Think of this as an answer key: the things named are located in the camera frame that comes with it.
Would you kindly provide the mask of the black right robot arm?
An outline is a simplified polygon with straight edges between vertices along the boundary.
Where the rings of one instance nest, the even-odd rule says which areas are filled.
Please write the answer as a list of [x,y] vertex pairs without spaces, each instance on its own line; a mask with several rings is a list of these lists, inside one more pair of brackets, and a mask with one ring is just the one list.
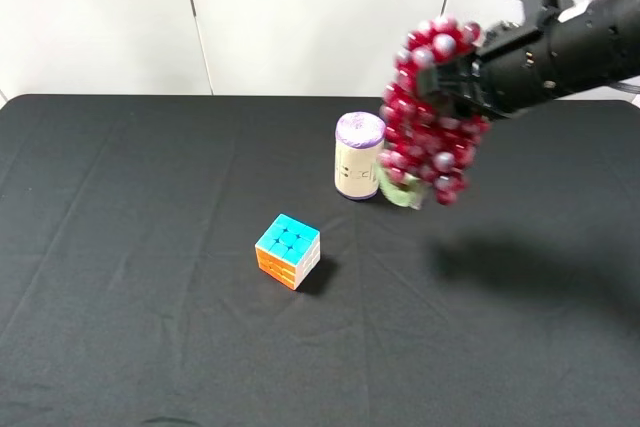
[[420,70],[419,99],[446,116],[518,112],[639,74],[639,0],[591,0],[496,25],[485,43]]

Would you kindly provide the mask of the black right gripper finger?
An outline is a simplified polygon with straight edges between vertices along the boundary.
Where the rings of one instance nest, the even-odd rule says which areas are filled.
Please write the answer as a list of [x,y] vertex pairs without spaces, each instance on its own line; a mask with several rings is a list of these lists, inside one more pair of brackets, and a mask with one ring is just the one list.
[[421,69],[418,72],[418,96],[471,98],[475,91],[474,61],[475,55],[467,54]]

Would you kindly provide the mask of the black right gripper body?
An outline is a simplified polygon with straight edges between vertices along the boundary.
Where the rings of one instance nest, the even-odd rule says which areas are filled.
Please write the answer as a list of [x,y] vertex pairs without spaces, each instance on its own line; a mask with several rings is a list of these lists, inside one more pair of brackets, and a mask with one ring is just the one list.
[[548,101],[540,71],[546,63],[541,23],[502,21],[485,32],[471,62],[479,109],[491,119],[511,118]]

